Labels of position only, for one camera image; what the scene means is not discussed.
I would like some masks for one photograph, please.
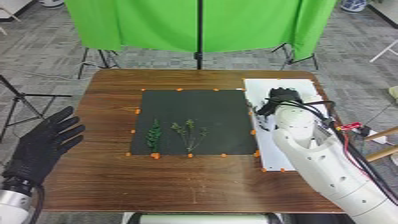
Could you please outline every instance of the light stand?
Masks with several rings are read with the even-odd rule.
[[[202,10],[204,10],[204,0],[196,0],[196,52],[193,58],[196,61],[195,69],[202,70]]]
[[[5,124],[3,124],[3,129],[1,129],[1,134],[0,134],[0,142],[3,140],[3,135],[5,135],[5,131],[6,131],[6,128],[15,126],[17,124],[22,124],[26,123],[28,121],[33,121],[37,119],[42,119],[44,120],[44,114],[45,114],[45,111],[49,109],[49,106],[53,104],[53,100],[56,97],[70,97],[70,95],[49,95],[49,94],[24,94],[21,92],[17,92],[13,86],[10,85],[6,79],[3,78],[3,76],[0,75],[0,84],[3,84],[5,88],[8,89],[8,91],[12,92],[13,94],[13,99],[12,99],[12,105],[10,105],[10,110],[8,110],[8,115],[6,115],[6,119],[5,119]],[[29,104],[28,100],[26,100],[26,96],[37,96],[37,97],[49,97],[49,102],[45,104],[45,107],[42,109],[42,111],[38,112],[38,110],[35,109],[33,105]],[[22,105],[26,106],[28,110],[31,111],[33,113],[33,117],[21,120],[21,121],[15,121],[13,123],[10,123],[10,118],[12,118],[12,115],[13,115],[13,110],[15,110],[15,105],[17,103],[22,103]]]
[[[88,66],[88,65],[92,65],[84,60],[86,60],[86,55],[88,55],[88,48],[84,47],[84,50],[83,50],[83,58],[81,58],[81,64],[79,64],[79,69],[77,69],[77,79],[81,78],[81,73],[83,73],[83,67],[84,66]],[[97,66],[97,68],[100,68],[100,69],[109,69],[109,68],[113,68],[113,67],[118,67],[118,65],[116,65],[116,63],[115,63],[115,60],[113,60],[113,66],[109,66],[108,65],[108,62],[106,62],[106,59],[104,59],[104,55],[102,55],[102,50],[97,50],[97,54],[99,54],[99,57],[100,57],[100,61],[102,61],[102,66],[97,66],[97,65],[93,65],[93,66]]]
[[[303,58],[301,60],[294,61],[294,59],[291,58],[291,56],[292,56],[292,50],[291,50],[291,52],[287,53],[285,43],[283,43],[282,45],[278,45],[278,47],[271,50],[271,53],[275,53],[278,49],[282,49],[282,51],[283,51],[283,56],[285,56],[285,61],[283,61],[283,64],[282,64],[280,71],[283,70],[285,65],[292,65],[294,63],[305,61],[307,59],[312,59],[312,62],[314,62],[314,69],[319,70],[319,66],[317,66],[317,61],[315,61],[314,54],[312,54],[307,58]]]

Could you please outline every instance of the gray carpet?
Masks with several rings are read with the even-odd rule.
[[[70,99],[56,101],[51,113],[65,105],[77,105],[95,68],[84,69],[84,80],[72,80],[83,48],[65,8],[47,10],[33,5],[21,15],[21,20],[21,23],[1,23],[8,36],[0,35],[0,73],[21,91],[72,94]],[[285,70],[305,70],[315,73],[328,98],[337,102],[337,113],[344,123],[353,121],[365,123],[390,105],[369,122],[376,131],[398,125],[398,106],[387,95],[387,88],[398,85],[398,57],[385,54],[372,64],[367,61],[395,38],[398,30],[390,28],[369,10],[360,14],[346,14],[335,9],[315,49],[319,71],[314,71],[310,61],[285,67]],[[269,51],[271,49],[260,49],[205,54],[204,68],[278,70],[282,52],[271,54]],[[88,61],[99,63],[93,51]],[[191,69],[195,67],[189,53],[131,47],[120,52],[116,62],[122,68]],[[47,78],[29,73],[58,76],[70,80]],[[5,121],[10,97],[10,93],[1,88],[0,122]],[[33,98],[31,100],[35,105],[44,105],[44,99]],[[28,115],[22,108],[17,107],[17,119]],[[0,144],[1,161],[6,161],[12,154],[17,136],[33,125],[35,122],[17,126],[6,132]],[[398,143],[398,136],[390,136],[388,141]],[[365,143],[363,154],[379,148],[379,145]],[[372,165],[394,191],[398,191],[398,167],[388,158],[378,160]],[[108,213],[44,213],[40,220],[47,224],[108,224],[120,222],[120,215],[115,213],[111,215]]]

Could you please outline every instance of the green backdrop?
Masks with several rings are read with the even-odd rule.
[[[81,43],[195,52],[196,0],[65,0]],[[312,54],[335,0],[204,0],[204,52],[289,43]]]

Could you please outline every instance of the table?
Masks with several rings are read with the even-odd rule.
[[[296,172],[260,172],[246,156],[125,156],[140,89],[234,89],[243,78],[310,79],[291,71],[100,70],[77,115],[84,142],[68,151],[45,180],[45,211],[330,213],[339,208]]]

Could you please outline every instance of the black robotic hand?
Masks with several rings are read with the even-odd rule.
[[[13,155],[5,167],[3,177],[17,177],[40,185],[53,170],[60,156],[83,140],[77,117],[67,119],[72,107],[67,107],[40,122],[19,139]]]
[[[292,89],[276,88],[269,90],[269,98],[267,103],[260,107],[257,111],[257,115],[262,115],[264,117],[275,113],[276,105],[282,102],[294,101],[301,103],[299,94]]]

